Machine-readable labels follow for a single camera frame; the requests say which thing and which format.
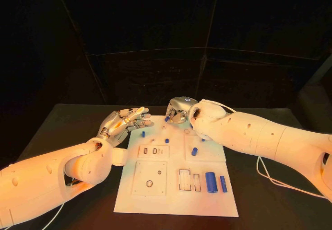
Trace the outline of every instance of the black table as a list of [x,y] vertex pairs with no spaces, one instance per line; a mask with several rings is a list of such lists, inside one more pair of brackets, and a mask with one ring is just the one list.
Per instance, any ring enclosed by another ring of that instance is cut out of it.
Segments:
[[[131,106],[58,104],[19,157],[19,161],[87,142],[96,135],[107,115]],[[164,115],[167,106],[149,107],[154,115]],[[301,124],[289,109],[237,109],[292,126]],[[126,148],[129,138],[120,147]],[[239,218],[183,215],[115,213],[123,167],[113,166],[106,181],[64,205],[50,230],[92,229],[246,229],[324,230],[332,229],[332,204],[292,189],[276,186],[256,172],[258,157],[226,148],[227,166],[237,203]],[[288,166],[266,160],[271,175],[291,185],[317,192],[305,177]],[[12,230],[43,229],[58,208]]]

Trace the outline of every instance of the peg board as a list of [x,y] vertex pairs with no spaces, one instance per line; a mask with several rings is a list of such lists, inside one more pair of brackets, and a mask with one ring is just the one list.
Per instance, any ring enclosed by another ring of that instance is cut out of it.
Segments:
[[[165,116],[151,120],[154,127],[132,132],[115,212],[239,217],[223,146],[203,141],[190,122],[170,124]],[[198,148],[197,156],[191,155],[193,147]],[[190,170],[190,176],[184,174],[181,179],[180,170]],[[207,172],[217,175],[217,193],[209,193]],[[220,176],[226,177],[227,193]],[[191,182],[191,190],[181,190],[181,180]]]

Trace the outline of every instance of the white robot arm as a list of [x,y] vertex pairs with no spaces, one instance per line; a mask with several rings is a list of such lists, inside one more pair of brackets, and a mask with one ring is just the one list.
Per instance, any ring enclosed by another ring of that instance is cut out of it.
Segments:
[[230,149],[273,159],[308,178],[332,202],[332,135],[284,126],[234,111],[226,105],[188,97],[171,100],[167,121],[190,119],[197,134]]
[[[128,150],[116,146],[131,131],[154,126],[145,120],[148,111],[142,107],[113,112],[87,143],[27,159],[0,171],[0,228],[41,216],[105,181],[112,165],[126,164]],[[76,178],[70,184],[66,174]]]

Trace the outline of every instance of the blue cylinder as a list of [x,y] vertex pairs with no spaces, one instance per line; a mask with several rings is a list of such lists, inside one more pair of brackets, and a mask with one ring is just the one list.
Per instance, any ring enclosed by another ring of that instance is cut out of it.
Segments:
[[214,172],[206,173],[207,178],[207,187],[209,187],[209,193],[217,193],[219,187],[217,187],[217,176]]
[[196,148],[193,149],[193,155],[196,156],[197,153],[198,153],[198,148],[196,147]]
[[223,192],[227,193],[227,183],[226,183],[226,177],[224,176],[220,176],[220,181],[221,181]]

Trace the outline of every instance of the dark background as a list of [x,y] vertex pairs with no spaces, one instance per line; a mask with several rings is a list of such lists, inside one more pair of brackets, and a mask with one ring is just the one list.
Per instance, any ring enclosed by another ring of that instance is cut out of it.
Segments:
[[332,132],[332,6],[312,1],[9,1],[2,24],[0,168],[57,103],[289,107]]

